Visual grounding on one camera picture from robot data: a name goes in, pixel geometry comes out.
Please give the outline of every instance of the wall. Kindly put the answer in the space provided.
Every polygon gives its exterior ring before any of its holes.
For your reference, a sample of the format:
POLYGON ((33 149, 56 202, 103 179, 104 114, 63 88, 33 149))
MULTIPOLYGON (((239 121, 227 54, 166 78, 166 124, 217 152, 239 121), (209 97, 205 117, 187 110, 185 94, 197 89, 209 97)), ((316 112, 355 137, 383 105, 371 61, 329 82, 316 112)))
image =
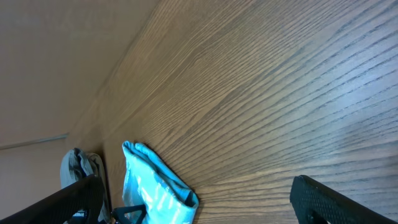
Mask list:
POLYGON ((157 1, 1 1, 0 147, 69 132, 157 1))
POLYGON ((0 219, 61 189, 65 153, 64 139, 0 150, 0 219))

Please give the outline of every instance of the turquoise fabric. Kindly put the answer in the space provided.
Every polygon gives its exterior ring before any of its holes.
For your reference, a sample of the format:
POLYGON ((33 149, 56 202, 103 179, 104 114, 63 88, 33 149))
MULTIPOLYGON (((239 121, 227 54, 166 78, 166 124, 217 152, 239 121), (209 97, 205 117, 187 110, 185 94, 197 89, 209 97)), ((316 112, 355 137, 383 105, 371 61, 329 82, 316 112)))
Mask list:
MULTIPOLYGON (((144 144, 126 141, 123 152, 125 206, 145 204, 143 223, 192 223, 199 205, 197 195, 144 144)), ((139 215, 131 213, 130 221, 134 223, 139 215)))

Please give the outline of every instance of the gray fabric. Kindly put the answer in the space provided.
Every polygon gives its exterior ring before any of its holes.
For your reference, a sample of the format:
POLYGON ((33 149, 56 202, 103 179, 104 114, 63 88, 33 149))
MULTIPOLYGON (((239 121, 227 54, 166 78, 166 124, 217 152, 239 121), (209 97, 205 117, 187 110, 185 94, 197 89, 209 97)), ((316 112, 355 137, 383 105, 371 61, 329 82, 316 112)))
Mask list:
MULTIPOLYGON (((61 188, 68 187, 90 174, 102 178, 106 191, 105 172, 99 155, 93 153, 86 155, 80 149, 72 149, 62 159, 60 169, 61 188)), ((106 223, 110 223, 107 195, 107 193, 104 195, 104 203, 98 217, 99 222, 104 220, 106 223)))

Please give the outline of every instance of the wooden surface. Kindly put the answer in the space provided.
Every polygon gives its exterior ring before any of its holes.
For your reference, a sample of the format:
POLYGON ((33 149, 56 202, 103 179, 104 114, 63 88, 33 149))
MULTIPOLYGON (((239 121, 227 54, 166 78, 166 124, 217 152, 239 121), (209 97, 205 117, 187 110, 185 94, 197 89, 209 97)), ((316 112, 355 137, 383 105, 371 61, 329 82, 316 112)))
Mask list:
POLYGON ((0 148, 68 133, 157 2, 0 1, 0 148))
POLYGON ((0 219, 61 190, 65 139, 0 150, 0 219))
POLYGON ((201 199, 197 223, 296 223, 306 174, 398 221, 397 1, 161 1, 67 139, 125 140, 201 199))

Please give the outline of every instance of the light blue cloth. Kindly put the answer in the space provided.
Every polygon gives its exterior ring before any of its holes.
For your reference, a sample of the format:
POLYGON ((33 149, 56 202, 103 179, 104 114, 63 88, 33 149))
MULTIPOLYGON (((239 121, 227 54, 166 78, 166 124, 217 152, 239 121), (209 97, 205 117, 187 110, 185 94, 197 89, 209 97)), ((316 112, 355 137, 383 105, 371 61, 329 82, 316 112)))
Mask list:
MULTIPOLYGON (((199 200, 148 147, 142 143, 123 143, 126 156, 123 202, 125 206, 146 205, 142 223, 193 222, 199 200)), ((133 223, 140 212, 130 214, 133 223)))

